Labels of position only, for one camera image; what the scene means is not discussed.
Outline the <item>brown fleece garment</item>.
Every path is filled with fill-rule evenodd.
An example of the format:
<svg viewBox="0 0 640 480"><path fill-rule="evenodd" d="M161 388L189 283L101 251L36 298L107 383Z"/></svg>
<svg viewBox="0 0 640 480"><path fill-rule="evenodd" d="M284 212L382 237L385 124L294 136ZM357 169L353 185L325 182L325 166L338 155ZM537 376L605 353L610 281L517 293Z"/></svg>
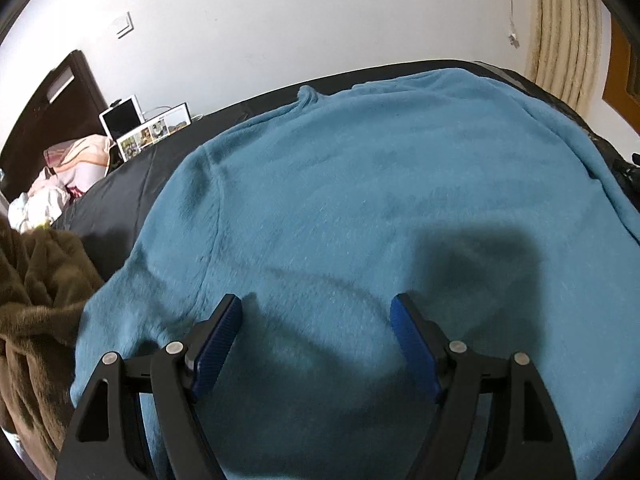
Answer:
<svg viewBox="0 0 640 480"><path fill-rule="evenodd" d="M1 220L1 427L48 479L74 412L82 310L102 285L75 234L20 233Z"/></svg>

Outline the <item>blue fleece sweater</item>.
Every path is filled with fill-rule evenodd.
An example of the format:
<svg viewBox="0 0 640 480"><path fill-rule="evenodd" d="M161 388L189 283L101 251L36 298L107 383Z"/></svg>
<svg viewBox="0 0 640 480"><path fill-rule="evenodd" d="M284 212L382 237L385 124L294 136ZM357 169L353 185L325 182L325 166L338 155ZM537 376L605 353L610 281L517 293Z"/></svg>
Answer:
<svg viewBox="0 0 640 480"><path fill-rule="evenodd" d="M434 406L390 328L401 292L473 350L533 359L579 478L638 413L638 210L576 122L466 70L301 88L192 152L88 301L70 395L229 292L243 324L198 414L233 479L408 472Z"/></svg>

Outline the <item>photo collage frame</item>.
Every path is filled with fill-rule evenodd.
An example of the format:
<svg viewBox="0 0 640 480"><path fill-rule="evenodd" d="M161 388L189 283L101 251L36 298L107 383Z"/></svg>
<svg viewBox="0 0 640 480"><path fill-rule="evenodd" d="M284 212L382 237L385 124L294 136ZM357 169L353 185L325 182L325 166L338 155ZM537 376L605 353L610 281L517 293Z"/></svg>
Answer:
<svg viewBox="0 0 640 480"><path fill-rule="evenodd" d="M147 148L191 125L188 104L181 103L144 122L121 136L117 141L120 157L124 162L135 158Z"/></svg>

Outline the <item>dark wooden headboard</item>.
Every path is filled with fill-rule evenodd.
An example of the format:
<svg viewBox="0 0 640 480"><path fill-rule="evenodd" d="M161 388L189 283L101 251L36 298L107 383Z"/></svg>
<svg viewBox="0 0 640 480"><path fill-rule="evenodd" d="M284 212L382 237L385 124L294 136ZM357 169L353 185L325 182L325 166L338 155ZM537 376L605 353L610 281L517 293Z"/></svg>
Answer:
<svg viewBox="0 0 640 480"><path fill-rule="evenodd" d="M104 133L99 114L106 109L85 55L73 50L43 79L3 144L3 196L15 200L28 191L44 167L47 148Z"/></svg>

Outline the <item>pink striped pillow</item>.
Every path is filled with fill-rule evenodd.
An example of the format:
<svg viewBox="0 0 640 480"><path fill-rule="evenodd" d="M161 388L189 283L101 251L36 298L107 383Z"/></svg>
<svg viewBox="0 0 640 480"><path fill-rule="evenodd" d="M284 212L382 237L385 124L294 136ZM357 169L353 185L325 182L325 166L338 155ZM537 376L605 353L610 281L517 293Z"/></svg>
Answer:
<svg viewBox="0 0 640 480"><path fill-rule="evenodd" d="M43 151L43 159L71 196L83 196L108 173L112 141L108 136L90 134L63 141Z"/></svg>

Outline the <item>white tablet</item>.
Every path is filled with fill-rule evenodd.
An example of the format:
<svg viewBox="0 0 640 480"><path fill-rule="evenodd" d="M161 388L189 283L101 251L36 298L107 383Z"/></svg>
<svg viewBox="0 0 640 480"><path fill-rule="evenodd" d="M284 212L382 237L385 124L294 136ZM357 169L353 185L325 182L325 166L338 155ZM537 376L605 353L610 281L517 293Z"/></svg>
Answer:
<svg viewBox="0 0 640 480"><path fill-rule="evenodd" d="M137 97L133 94L128 98L117 100L99 114L99 121L105 134L117 141L130 131L144 123L142 110Z"/></svg>

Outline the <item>white wall switch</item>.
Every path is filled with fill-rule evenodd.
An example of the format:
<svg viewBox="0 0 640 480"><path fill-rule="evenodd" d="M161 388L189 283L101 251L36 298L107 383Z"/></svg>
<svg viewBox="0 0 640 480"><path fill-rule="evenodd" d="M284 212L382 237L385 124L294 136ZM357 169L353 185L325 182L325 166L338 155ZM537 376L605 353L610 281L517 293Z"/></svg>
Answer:
<svg viewBox="0 0 640 480"><path fill-rule="evenodd" d="M116 37L118 39L122 39L126 37L130 32L134 30L134 22L132 21L132 17L129 11L126 11L124 14L124 20L118 24L118 29L116 32Z"/></svg>

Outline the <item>cream curtain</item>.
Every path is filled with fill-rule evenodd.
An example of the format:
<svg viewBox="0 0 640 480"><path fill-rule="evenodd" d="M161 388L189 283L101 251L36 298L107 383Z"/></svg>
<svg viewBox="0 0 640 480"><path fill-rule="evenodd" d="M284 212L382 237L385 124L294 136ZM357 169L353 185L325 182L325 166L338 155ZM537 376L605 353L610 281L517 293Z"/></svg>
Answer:
<svg viewBox="0 0 640 480"><path fill-rule="evenodd" d="M600 0L532 0L525 76L584 116L596 88L602 32Z"/></svg>

